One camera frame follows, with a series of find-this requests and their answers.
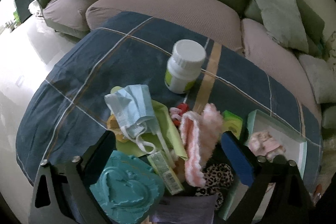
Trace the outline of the beige pink cloth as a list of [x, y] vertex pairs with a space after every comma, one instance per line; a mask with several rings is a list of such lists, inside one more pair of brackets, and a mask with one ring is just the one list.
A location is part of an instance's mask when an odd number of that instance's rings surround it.
[[286, 149], [268, 131], [255, 132], [248, 141], [248, 148], [255, 156], [265, 156], [272, 161], [278, 155], [284, 155]]

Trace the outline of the pink seat cushion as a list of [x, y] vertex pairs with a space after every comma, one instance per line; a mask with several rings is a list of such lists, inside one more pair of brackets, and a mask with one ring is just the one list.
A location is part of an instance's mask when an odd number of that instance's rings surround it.
[[88, 31], [85, 13], [98, 0], [51, 0], [43, 9], [45, 19], [77, 31]]
[[307, 75], [294, 53], [275, 43], [265, 27], [252, 19], [241, 21], [241, 33], [245, 57], [282, 84], [320, 122], [321, 108], [315, 101]]
[[120, 12], [137, 12], [183, 26], [243, 54], [238, 13], [217, 0], [98, 0], [86, 11], [91, 30]]

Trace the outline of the leopard print scrunchie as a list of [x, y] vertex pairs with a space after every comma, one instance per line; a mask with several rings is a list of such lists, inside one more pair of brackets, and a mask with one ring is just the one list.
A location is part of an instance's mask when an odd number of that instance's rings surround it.
[[206, 169], [204, 179], [205, 186], [198, 187], [195, 195], [217, 196], [215, 211], [219, 210], [224, 202], [224, 192], [227, 191], [234, 182], [234, 175], [231, 167], [226, 163], [212, 164]]

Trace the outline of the green yellow small box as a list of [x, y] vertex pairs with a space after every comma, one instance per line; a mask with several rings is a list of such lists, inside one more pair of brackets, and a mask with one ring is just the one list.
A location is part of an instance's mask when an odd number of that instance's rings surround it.
[[236, 136], [237, 139], [240, 139], [240, 135], [243, 129], [243, 119], [228, 110], [222, 112], [222, 116], [223, 132], [230, 131]]

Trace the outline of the green throw pillow far right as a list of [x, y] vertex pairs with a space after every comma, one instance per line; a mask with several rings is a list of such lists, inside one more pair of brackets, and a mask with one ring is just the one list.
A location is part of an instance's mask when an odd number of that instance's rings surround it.
[[336, 106], [331, 105], [322, 112], [322, 127], [326, 129], [335, 129], [336, 127]]

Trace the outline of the lime green cloth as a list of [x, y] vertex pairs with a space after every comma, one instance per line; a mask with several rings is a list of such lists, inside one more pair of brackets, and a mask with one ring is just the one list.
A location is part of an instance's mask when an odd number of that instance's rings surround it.
[[[118, 86], [114, 87], [110, 93], [114, 93], [115, 91], [119, 89], [121, 89], [121, 87], [118, 87]], [[163, 151], [168, 159], [169, 164], [171, 165], [174, 165], [174, 163], [178, 159], [187, 160], [188, 159], [187, 152], [182, 143], [180, 133], [178, 129], [175, 127], [173, 121], [171, 120], [168, 108], [162, 103], [159, 103], [155, 100], [151, 99], [151, 102], [153, 105], [155, 116], [158, 120], [160, 129], [161, 129], [161, 136], [155, 136], [155, 135], [152, 135], [151, 133], [146, 133], [146, 134], [143, 134], [142, 136], [143, 139], [145, 141], [149, 141], [155, 144], [155, 146], [157, 147], [156, 152]], [[127, 140], [126, 137], [123, 136], [118, 123], [116, 126], [110, 125], [110, 129], [116, 134], [118, 141], [124, 142], [124, 143], [132, 142], [132, 141]], [[126, 148], [126, 149], [122, 148], [121, 151], [124, 153], [128, 153], [130, 155], [135, 155], [135, 156], [147, 155], [143, 153], [135, 143], [133, 143], [133, 147]]]

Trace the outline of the pink seat cushion far left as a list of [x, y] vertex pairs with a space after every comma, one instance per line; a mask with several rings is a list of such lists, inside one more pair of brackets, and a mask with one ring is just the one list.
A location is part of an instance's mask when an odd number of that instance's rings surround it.
[[88, 31], [85, 13], [98, 0], [51, 0], [43, 9], [45, 19], [77, 31]]

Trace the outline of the white pill bottle green label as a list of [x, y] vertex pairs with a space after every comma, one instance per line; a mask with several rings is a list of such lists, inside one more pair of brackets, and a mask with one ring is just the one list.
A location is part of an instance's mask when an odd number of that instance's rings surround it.
[[167, 62], [167, 88], [176, 94], [187, 93], [200, 75], [205, 58], [206, 51], [199, 43], [188, 39], [177, 41]]

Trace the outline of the purple cloth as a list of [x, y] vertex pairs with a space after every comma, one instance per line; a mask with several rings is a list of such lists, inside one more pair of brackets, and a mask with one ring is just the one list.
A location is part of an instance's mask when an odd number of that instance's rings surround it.
[[149, 219], [153, 223], [213, 223], [217, 196], [164, 197]]

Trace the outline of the green gum pack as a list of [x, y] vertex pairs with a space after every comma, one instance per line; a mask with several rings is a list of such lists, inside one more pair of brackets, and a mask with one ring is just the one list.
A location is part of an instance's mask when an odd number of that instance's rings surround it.
[[158, 151], [152, 155], [147, 156], [147, 160], [156, 174], [163, 180], [166, 189], [172, 196], [184, 191], [179, 178], [177, 178], [177, 175], [171, 166], [169, 166], [162, 151]]

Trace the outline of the light blue face mask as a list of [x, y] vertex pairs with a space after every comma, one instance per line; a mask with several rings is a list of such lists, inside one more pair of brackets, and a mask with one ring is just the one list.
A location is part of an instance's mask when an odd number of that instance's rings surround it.
[[104, 97], [105, 103], [116, 118], [119, 128], [127, 140], [135, 143], [145, 154], [157, 151], [155, 144], [145, 141], [143, 134], [161, 136], [161, 129], [155, 116], [149, 87], [128, 85]]

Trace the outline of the pink fuzzy sock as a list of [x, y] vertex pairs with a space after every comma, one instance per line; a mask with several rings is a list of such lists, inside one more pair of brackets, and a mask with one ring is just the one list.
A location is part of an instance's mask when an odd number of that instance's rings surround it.
[[205, 105], [202, 114], [194, 111], [183, 114], [179, 132], [187, 152], [185, 179], [190, 186], [205, 186], [203, 169], [213, 155], [222, 129], [223, 117], [212, 103]]

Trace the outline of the white tray with green rim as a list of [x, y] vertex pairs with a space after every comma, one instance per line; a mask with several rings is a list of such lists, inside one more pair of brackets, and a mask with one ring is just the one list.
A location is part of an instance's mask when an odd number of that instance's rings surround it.
[[[294, 160], [303, 177], [306, 165], [307, 141], [294, 129], [265, 114], [260, 110], [254, 110], [248, 114], [247, 119], [248, 137], [253, 133], [265, 131], [285, 148], [284, 156], [288, 160]], [[248, 186], [243, 185], [238, 174], [234, 176], [234, 183], [228, 192], [228, 197], [219, 211], [219, 217], [227, 220], [237, 207], [239, 201], [247, 191]]]

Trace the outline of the teal plastic lid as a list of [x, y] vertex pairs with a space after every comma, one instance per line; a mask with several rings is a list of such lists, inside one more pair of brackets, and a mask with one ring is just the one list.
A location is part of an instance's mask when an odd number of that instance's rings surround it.
[[163, 198], [165, 184], [150, 165], [114, 150], [90, 190], [112, 221], [141, 223]]

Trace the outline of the pink seat cushion right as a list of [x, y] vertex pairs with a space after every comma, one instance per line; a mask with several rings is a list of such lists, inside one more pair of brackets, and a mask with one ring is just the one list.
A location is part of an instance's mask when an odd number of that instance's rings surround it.
[[321, 108], [315, 101], [307, 75], [294, 53], [275, 43], [265, 27], [252, 19], [241, 21], [241, 33], [245, 57], [282, 84], [320, 122]]

